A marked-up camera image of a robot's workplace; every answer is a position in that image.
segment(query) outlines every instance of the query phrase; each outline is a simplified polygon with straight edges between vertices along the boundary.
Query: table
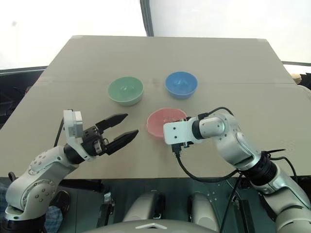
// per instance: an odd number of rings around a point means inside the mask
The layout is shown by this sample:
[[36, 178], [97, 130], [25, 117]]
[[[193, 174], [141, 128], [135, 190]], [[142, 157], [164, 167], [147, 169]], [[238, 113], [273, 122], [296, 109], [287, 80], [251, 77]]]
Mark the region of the table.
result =
[[[173, 99], [164, 87], [175, 71], [198, 79], [188, 100]], [[108, 84], [122, 76], [142, 80], [142, 101], [119, 106]], [[64, 109], [82, 113], [84, 129], [116, 113], [129, 116], [105, 132], [112, 140], [139, 129], [137, 137], [113, 155], [84, 162], [71, 179], [186, 177], [171, 148], [152, 139], [146, 120], [153, 111], [180, 108], [188, 116], [228, 107], [248, 139], [260, 150], [286, 148], [298, 175], [310, 175], [311, 105], [263, 39], [73, 36], [41, 75], [0, 130], [0, 176], [20, 176], [35, 156], [53, 146]], [[59, 145], [65, 144], [62, 133]], [[182, 153], [197, 176], [223, 176], [233, 167], [211, 140]], [[292, 174], [283, 161], [277, 161]]]

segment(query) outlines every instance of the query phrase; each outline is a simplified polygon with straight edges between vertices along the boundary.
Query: bowl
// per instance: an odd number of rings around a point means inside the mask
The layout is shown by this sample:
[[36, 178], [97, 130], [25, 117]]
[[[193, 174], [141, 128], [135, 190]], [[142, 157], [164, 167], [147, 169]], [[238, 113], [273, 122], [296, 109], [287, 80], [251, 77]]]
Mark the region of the bowl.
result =
[[147, 131], [154, 139], [164, 139], [163, 125], [165, 123], [185, 119], [186, 113], [176, 108], [161, 108], [151, 113], [147, 119]]
[[142, 82], [134, 77], [122, 77], [108, 86], [108, 95], [116, 103], [130, 106], [138, 103], [142, 98]]
[[170, 74], [165, 81], [166, 89], [177, 99], [188, 99], [195, 92], [197, 86], [196, 77], [183, 71]]

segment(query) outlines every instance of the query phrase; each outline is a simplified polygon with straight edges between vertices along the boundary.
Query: shoe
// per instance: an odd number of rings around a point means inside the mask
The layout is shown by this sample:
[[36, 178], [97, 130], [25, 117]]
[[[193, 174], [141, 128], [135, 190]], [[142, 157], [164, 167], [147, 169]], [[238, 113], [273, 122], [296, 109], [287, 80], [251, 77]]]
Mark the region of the shoe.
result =
[[69, 193], [65, 190], [60, 190], [50, 202], [50, 206], [58, 207], [61, 210], [63, 217], [65, 217], [70, 207]]

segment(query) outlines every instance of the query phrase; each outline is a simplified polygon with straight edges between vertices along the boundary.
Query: green bowl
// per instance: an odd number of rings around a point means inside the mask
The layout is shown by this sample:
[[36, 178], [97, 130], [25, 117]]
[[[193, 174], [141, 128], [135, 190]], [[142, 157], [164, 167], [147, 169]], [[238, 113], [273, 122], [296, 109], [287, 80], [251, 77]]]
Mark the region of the green bowl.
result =
[[108, 86], [109, 97], [123, 106], [138, 103], [143, 93], [142, 82], [134, 77], [122, 77], [113, 81]]

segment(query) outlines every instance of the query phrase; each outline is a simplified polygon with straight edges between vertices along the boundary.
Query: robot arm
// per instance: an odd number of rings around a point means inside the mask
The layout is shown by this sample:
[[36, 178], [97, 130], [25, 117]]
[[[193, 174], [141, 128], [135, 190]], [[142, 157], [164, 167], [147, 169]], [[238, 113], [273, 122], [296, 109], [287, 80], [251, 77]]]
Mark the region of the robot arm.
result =
[[247, 141], [233, 115], [213, 114], [204, 119], [193, 117], [164, 125], [164, 139], [169, 145], [188, 147], [206, 138], [211, 138], [220, 155], [262, 193], [277, 215], [278, 232], [311, 232], [311, 204], [306, 193]]
[[67, 144], [38, 155], [25, 173], [9, 186], [8, 207], [2, 220], [4, 232], [40, 232], [44, 215], [59, 183], [85, 160], [97, 155], [110, 155], [131, 142], [138, 130], [115, 138], [111, 143], [102, 134], [119, 124], [127, 114], [113, 115], [83, 131], [80, 112], [64, 111]]

